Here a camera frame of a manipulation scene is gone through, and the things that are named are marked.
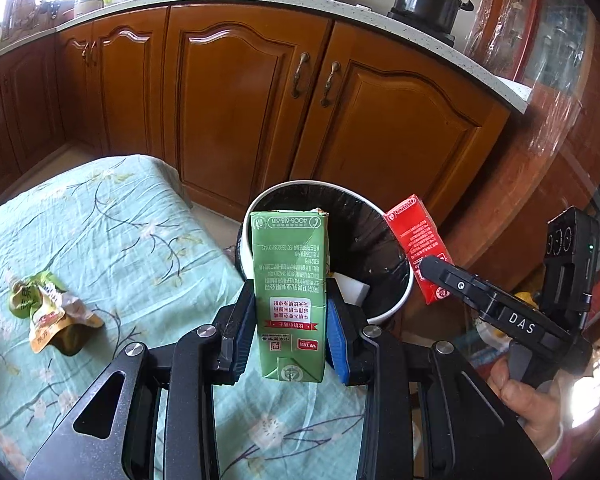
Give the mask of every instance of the stove burner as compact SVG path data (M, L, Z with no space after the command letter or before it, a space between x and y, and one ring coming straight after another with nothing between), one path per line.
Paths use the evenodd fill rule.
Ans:
M397 20L398 22L404 23L405 25L409 25L410 27L417 28L425 34L429 34L437 40L442 41L442 43L448 44L448 46L454 46L454 42L456 41L455 36L452 36L451 34L445 34L444 32L439 32L427 26L427 24L423 23L421 20L401 14L395 9L395 7L387 13L387 16Z

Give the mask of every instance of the trash can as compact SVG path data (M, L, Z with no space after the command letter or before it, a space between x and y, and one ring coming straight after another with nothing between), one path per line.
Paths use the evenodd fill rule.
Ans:
M238 232L235 265L253 278L252 211L319 207L329 213L330 271L370 286L362 304L368 322L381 324L400 310L413 286L404 250L382 216L383 211L357 193L317 180L292 180L262 192L249 206Z

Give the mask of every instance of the crumpled food wrapper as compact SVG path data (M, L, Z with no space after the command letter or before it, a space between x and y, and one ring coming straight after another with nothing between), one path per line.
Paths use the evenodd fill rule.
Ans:
M29 343L34 353L51 344L62 354L77 354L104 322L48 270L23 280L5 273L11 293L9 310L29 318Z

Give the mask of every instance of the black trash bag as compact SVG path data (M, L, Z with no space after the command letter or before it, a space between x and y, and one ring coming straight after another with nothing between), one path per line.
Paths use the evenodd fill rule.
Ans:
M254 210L309 211L316 207L329 213L330 271L370 286L362 304L367 319L391 310L407 289L411 269L404 250L375 209L333 187L291 184L264 196ZM251 240L250 224L248 229ZM238 244L235 262L242 272Z

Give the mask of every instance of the red milk carton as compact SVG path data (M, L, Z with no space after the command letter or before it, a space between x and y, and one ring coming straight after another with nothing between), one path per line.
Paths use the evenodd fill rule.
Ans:
M446 298L449 295L448 291L426 280L420 273L420 262L430 254L450 264L453 263L422 201L417 196L411 195L391 211L384 213L384 219L407 254L427 304Z

